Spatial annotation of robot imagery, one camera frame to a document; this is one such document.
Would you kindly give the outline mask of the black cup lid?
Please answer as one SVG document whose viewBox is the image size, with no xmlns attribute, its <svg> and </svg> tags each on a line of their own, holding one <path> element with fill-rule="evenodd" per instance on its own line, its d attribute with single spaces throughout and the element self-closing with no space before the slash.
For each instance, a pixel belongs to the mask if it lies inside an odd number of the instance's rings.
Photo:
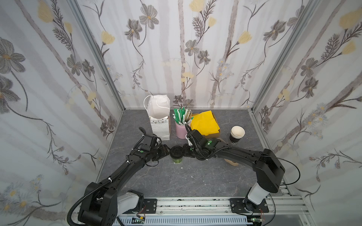
<svg viewBox="0 0 362 226">
<path fill-rule="evenodd" d="M 170 150 L 170 156 L 174 160 L 182 159 L 183 155 L 184 155 L 184 151 L 181 146 L 174 146 Z"/>
</svg>

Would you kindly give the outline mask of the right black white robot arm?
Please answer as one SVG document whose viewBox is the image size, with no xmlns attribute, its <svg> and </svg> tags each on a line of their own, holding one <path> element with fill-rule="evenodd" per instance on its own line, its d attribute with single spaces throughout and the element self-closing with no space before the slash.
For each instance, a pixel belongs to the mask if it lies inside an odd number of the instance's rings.
<svg viewBox="0 0 362 226">
<path fill-rule="evenodd" d="M 278 192 L 286 171 L 280 162 L 282 159 L 276 157 L 269 149 L 252 151 L 230 146 L 218 139 L 177 147 L 176 156 L 197 158 L 200 161 L 214 157 L 222 158 L 252 168 L 256 173 L 257 181 L 250 188 L 241 205 L 246 212 L 250 213 L 261 208 L 267 195 Z"/>
</svg>

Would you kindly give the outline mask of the green paper cup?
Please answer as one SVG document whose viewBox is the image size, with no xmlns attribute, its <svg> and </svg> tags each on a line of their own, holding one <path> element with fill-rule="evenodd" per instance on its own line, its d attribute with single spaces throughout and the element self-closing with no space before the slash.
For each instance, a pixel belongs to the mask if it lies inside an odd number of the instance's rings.
<svg viewBox="0 0 362 226">
<path fill-rule="evenodd" d="M 182 161 L 183 161 L 183 158 L 178 158 L 178 159 L 172 159 L 172 161 L 175 163 L 175 164 L 180 164 Z"/>
</svg>

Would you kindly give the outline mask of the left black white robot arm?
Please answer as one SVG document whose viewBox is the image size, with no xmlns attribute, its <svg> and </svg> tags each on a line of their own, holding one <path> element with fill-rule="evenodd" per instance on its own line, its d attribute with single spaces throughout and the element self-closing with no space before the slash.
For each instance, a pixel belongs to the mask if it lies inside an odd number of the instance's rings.
<svg viewBox="0 0 362 226">
<path fill-rule="evenodd" d="M 170 153 L 167 145 L 132 150 L 126 161 L 107 179 L 91 182 L 81 197 L 70 208 L 67 223 L 70 226 L 111 226 L 118 214 L 118 191 L 149 161 L 158 161 Z"/>
</svg>

